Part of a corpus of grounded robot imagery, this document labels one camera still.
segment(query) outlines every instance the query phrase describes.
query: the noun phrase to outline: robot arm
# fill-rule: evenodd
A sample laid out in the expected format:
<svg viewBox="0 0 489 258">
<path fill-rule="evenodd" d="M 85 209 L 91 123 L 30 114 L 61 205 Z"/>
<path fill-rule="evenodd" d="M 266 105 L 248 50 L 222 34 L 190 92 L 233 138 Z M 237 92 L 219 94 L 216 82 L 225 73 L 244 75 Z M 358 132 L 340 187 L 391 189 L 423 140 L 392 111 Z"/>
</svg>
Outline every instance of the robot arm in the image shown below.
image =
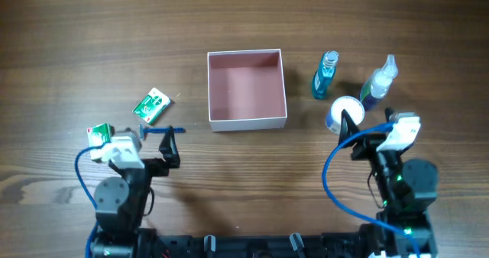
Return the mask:
<svg viewBox="0 0 489 258">
<path fill-rule="evenodd" d="M 388 134 L 367 134 L 349 144 L 353 146 L 352 160 L 368 160 L 371 175 L 383 199 L 383 211 L 377 213 L 377 220 L 383 221 L 411 235 L 422 253 L 435 256 L 438 251 L 427 208 L 436 200 L 438 171 L 432 163 L 411 159 L 405 163 L 401 155 L 416 139 L 421 124 L 413 113 L 394 114 L 386 109 L 386 119 L 394 122 Z M 342 112 L 340 142 L 358 132 L 346 111 Z M 365 253 L 387 256 L 407 256 L 413 252 L 410 242 L 403 236 L 385 231 L 373 224 L 363 224 L 360 228 L 364 238 Z"/>
<path fill-rule="evenodd" d="M 107 178 L 96 187 L 96 219 L 100 229 L 92 243 L 93 257 L 106 258 L 108 253 L 110 257 L 138 257 L 150 251 L 156 240 L 154 231 L 139 227 L 150 193 L 150 212 L 153 207 L 152 178 L 168 176 L 170 169 L 180 166 L 173 128 L 165 133 L 160 144 L 163 159 L 140 159 L 140 149 L 138 136 L 130 131 L 116 134 L 102 148 L 102 161 L 120 177 Z"/>
</svg>

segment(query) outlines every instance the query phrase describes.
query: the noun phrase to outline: spray nozzle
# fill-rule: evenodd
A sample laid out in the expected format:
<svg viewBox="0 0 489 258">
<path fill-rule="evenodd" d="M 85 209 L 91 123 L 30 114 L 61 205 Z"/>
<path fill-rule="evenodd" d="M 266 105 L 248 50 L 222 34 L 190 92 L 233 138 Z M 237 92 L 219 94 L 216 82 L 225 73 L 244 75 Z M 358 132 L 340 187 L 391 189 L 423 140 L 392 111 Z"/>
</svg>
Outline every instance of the spray nozzle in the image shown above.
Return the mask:
<svg viewBox="0 0 489 258">
<path fill-rule="evenodd" d="M 387 55 L 387 61 L 385 62 L 384 67 L 382 67 L 382 73 L 390 79 L 397 76 L 397 66 L 394 55 Z"/>
</svg>

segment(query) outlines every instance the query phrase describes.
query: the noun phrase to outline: spray bottle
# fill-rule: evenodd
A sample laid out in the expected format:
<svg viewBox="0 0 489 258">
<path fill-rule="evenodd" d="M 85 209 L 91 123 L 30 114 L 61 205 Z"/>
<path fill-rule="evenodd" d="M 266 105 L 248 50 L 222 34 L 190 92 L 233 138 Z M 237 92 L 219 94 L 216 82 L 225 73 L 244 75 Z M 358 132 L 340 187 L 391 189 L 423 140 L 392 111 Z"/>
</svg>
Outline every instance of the spray bottle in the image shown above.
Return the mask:
<svg viewBox="0 0 489 258">
<path fill-rule="evenodd" d="M 382 98 L 385 98 L 396 76 L 397 66 L 394 55 L 388 55 L 384 67 L 376 69 L 370 79 L 361 87 L 360 102 L 365 111 L 372 109 Z"/>
</svg>

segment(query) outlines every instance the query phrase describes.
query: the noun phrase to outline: cable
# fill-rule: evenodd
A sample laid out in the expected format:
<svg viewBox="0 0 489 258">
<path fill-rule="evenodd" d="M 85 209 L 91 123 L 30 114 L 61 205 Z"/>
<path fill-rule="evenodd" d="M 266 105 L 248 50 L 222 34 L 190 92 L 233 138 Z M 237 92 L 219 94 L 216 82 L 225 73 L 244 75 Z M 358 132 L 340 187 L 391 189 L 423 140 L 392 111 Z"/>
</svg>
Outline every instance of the cable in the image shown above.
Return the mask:
<svg viewBox="0 0 489 258">
<path fill-rule="evenodd" d="M 83 182 L 83 179 L 82 179 L 82 176 L 79 174 L 79 167 L 78 167 L 78 162 L 79 162 L 79 158 L 84 154 L 84 153 L 87 153 L 89 152 L 90 150 L 95 150 L 95 149 L 101 149 L 105 146 L 105 143 L 102 144 L 101 146 L 97 146 L 97 147 L 87 147 L 86 149 L 80 151 L 78 153 L 78 155 L 76 155 L 76 158 L 75 158 L 75 172 L 76 172 L 76 177 L 78 177 L 78 180 L 79 180 L 79 183 L 82 185 L 82 189 L 83 191 L 86 193 L 86 196 L 89 198 L 89 200 L 91 201 L 94 209 L 97 209 L 97 204 L 95 203 L 95 199 L 92 197 L 92 195 L 90 194 L 89 190 L 86 188 L 86 185 L 85 183 Z M 90 232 L 90 235 L 88 237 L 88 239 L 86 240 L 86 245 L 85 245 L 85 258 L 90 258 L 90 243 L 92 242 L 94 236 L 95 236 L 95 233 L 97 231 L 97 228 L 99 227 L 99 223 L 96 222 L 95 223 L 95 226 L 93 227 L 92 229 L 92 232 Z"/>
<path fill-rule="evenodd" d="M 372 191 L 372 188 L 370 187 L 370 178 L 374 175 L 374 171 L 370 171 L 370 174 L 368 174 L 368 178 L 367 178 L 367 186 L 368 186 L 368 190 L 370 191 L 370 194 L 372 194 L 372 198 L 374 198 L 374 202 L 375 202 L 375 205 L 379 208 L 379 209 L 382 209 L 382 208 L 385 208 L 385 205 L 379 205 L 379 203 L 377 202 L 377 198 L 375 198 L 375 194 L 374 192 Z"/>
<path fill-rule="evenodd" d="M 343 211 L 355 216 L 356 218 L 360 218 L 361 220 L 364 220 L 364 221 L 368 221 L 368 222 L 371 222 L 372 224 L 376 224 L 377 226 L 380 226 L 380 227 L 383 227 L 389 231 L 392 231 L 394 233 L 397 233 L 397 234 L 400 234 L 400 235 L 403 235 L 406 239 L 408 239 L 411 244 L 413 245 L 413 249 L 414 249 L 414 252 L 416 252 L 416 256 L 418 258 L 421 258 L 421 251 L 419 250 L 419 245 L 418 243 L 416 242 L 416 240 L 414 240 L 414 238 L 409 235 L 409 234 L 405 234 L 402 230 L 400 230 L 399 228 L 397 227 L 394 227 L 390 224 L 387 224 L 387 223 L 384 223 L 383 221 L 379 221 L 379 220 L 376 220 L 376 219 L 373 219 L 373 218 L 370 218 L 366 215 L 363 215 L 363 214 L 360 214 L 350 208 L 348 208 L 347 206 L 343 205 L 334 195 L 333 193 L 331 192 L 331 190 L 329 190 L 329 187 L 328 187 L 328 179 L 327 179 L 327 174 L 328 174 L 328 168 L 329 168 L 329 164 L 331 163 L 333 157 L 337 154 L 337 152 L 343 148 L 346 144 L 350 143 L 351 141 L 353 141 L 354 139 L 362 136 L 362 135 L 365 135 L 365 134 L 368 134 L 370 132 L 388 132 L 388 131 L 391 131 L 392 130 L 392 127 L 393 127 L 393 123 L 386 123 L 386 124 L 381 124 L 381 125 L 378 125 L 376 127 L 373 127 L 373 128 L 370 128 L 370 129 L 367 129 L 367 130 L 364 130 L 364 131 L 360 131 L 352 136 L 350 136 L 348 139 L 342 141 L 330 154 L 329 154 L 329 157 L 328 159 L 326 160 L 326 162 L 324 163 L 324 168 L 322 169 L 322 186 L 324 187 L 324 190 L 326 191 L 326 194 L 328 195 L 328 197 L 331 199 L 331 201 L 333 201 L 333 203 L 338 206 L 340 209 L 342 209 Z"/>
<path fill-rule="evenodd" d="M 144 214 L 143 216 L 148 216 L 152 211 L 153 211 L 153 205 L 154 205 L 154 190 L 150 187 L 150 193 L 151 193 L 151 206 L 150 206 L 150 211 L 147 212 L 147 214 Z"/>
</svg>

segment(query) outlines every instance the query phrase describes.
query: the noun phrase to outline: blue liquid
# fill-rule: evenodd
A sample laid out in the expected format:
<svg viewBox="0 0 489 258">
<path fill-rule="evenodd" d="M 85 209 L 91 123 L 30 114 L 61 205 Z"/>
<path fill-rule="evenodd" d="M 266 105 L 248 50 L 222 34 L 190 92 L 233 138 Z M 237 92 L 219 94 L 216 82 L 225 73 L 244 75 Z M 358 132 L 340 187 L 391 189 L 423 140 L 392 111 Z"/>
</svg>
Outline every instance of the blue liquid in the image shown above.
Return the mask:
<svg viewBox="0 0 489 258">
<path fill-rule="evenodd" d="M 368 93 L 365 98 L 361 100 L 361 104 L 364 106 L 365 111 L 369 111 L 380 101 L 381 99 L 374 98 L 370 93 Z"/>
<path fill-rule="evenodd" d="M 336 73 L 336 66 L 332 68 L 324 67 L 320 65 L 318 71 L 313 77 L 313 97 L 315 99 L 325 99 L 328 86 L 331 84 L 333 77 Z"/>
</svg>

